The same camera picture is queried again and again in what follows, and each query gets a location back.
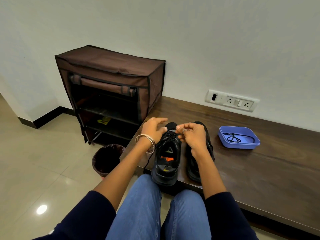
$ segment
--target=purple plastic tray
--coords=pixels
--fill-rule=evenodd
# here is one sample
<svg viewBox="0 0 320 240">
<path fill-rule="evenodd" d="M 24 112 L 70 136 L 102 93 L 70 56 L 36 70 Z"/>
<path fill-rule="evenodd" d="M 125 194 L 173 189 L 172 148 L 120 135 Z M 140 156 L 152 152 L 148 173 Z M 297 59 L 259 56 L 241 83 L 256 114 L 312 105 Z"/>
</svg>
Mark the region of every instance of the purple plastic tray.
<svg viewBox="0 0 320 240">
<path fill-rule="evenodd" d="M 240 139 L 241 142 L 230 142 L 227 140 L 227 138 L 232 135 L 224 135 L 223 133 L 235 133 L 240 135 L 251 136 L 254 138 L 254 143 L 252 138 L 238 135 L 235 135 L 235 137 Z M 254 132 L 251 129 L 247 127 L 221 126 L 219 128 L 218 136 L 220 137 L 222 144 L 228 148 L 255 149 L 256 146 L 260 145 L 260 140 L 258 139 L 258 137 L 254 134 Z"/>
</svg>

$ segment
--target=sneaker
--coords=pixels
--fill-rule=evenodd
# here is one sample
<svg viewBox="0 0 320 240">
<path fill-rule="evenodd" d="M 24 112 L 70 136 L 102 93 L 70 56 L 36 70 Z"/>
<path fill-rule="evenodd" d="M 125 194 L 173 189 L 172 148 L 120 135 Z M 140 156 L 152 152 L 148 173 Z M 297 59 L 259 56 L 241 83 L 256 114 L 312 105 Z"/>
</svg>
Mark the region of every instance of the sneaker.
<svg viewBox="0 0 320 240">
<path fill-rule="evenodd" d="M 152 168 L 152 180 L 164 186 L 172 186 L 178 178 L 178 166 L 180 163 L 181 141 L 175 133 L 177 124 L 166 124 L 167 132 L 155 148 L 155 160 Z"/>
<path fill-rule="evenodd" d="M 200 121 L 196 121 L 194 123 L 204 126 L 204 130 L 205 130 L 205 134 L 206 134 L 207 149 L 210 153 L 212 160 L 214 161 L 214 147 L 211 145 L 208 129 Z M 186 174 L 192 180 L 201 183 L 198 164 L 197 164 L 197 161 L 195 160 L 195 158 L 192 156 L 191 147 L 188 144 L 186 145 Z"/>
</svg>

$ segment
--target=plastic container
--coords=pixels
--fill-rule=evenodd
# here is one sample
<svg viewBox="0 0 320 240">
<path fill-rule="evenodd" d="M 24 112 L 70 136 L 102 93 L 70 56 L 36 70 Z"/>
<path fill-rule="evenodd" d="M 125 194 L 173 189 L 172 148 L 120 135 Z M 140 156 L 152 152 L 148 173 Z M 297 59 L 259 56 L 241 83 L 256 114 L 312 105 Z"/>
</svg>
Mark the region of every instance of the plastic container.
<svg viewBox="0 0 320 240">
<path fill-rule="evenodd" d="M 234 133 L 251 136 L 254 138 L 254 140 L 251 137 L 234 135 L 236 138 L 240 139 L 241 142 L 230 142 L 227 140 L 227 138 L 232 137 L 232 135 L 224 135 L 223 133 Z M 251 129 L 247 127 L 221 126 L 219 128 L 218 136 L 220 137 L 222 144 L 227 148 L 255 149 L 256 146 L 260 145 L 260 140 L 258 139 L 258 137 Z"/>
<path fill-rule="evenodd" d="M 93 169 L 105 178 L 119 163 L 120 156 L 125 147 L 118 144 L 110 144 L 100 148 L 92 158 Z"/>
</svg>

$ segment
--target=orange label inside shoe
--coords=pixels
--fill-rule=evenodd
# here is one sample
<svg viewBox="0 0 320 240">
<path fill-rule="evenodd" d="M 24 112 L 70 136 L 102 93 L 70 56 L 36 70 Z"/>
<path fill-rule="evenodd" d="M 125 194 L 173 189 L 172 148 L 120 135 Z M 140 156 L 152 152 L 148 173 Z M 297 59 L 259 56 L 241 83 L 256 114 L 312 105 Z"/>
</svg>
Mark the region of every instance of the orange label inside shoe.
<svg viewBox="0 0 320 240">
<path fill-rule="evenodd" d="M 165 156 L 161 156 L 161 158 L 165 158 L 167 160 L 167 162 L 169 161 L 173 161 L 174 158 L 173 157 L 165 157 Z"/>
</svg>

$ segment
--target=hand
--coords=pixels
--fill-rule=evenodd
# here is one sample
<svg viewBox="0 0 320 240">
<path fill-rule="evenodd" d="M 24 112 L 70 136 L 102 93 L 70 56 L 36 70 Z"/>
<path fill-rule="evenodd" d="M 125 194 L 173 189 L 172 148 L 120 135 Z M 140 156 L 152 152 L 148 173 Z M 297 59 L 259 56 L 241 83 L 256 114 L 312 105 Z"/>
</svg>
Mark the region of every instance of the hand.
<svg viewBox="0 0 320 240">
<path fill-rule="evenodd" d="M 161 127 L 159 130 L 157 130 L 157 126 L 163 122 L 166 122 L 167 120 L 168 118 L 154 118 L 154 117 L 149 119 L 147 122 L 143 124 L 141 134 L 146 134 L 150 136 L 154 140 L 154 142 L 157 144 L 160 141 L 163 133 L 165 133 L 168 130 L 167 127 Z M 140 137 L 139 141 L 143 138 L 146 139 L 146 140 L 144 139 L 143 141 L 148 141 L 150 143 L 150 146 L 152 146 L 151 142 L 146 137 Z"/>
<path fill-rule="evenodd" d="M 203 125 L 195 123 L 181 124 L 176 127 L 176 133 L 180 133 L 181 135 L 178 138 L 182 142 L 188 143 L 191 147 L 192 156 L 196 161 L 209 154 L 206 145 L 206 132 Z"/>
</svg>

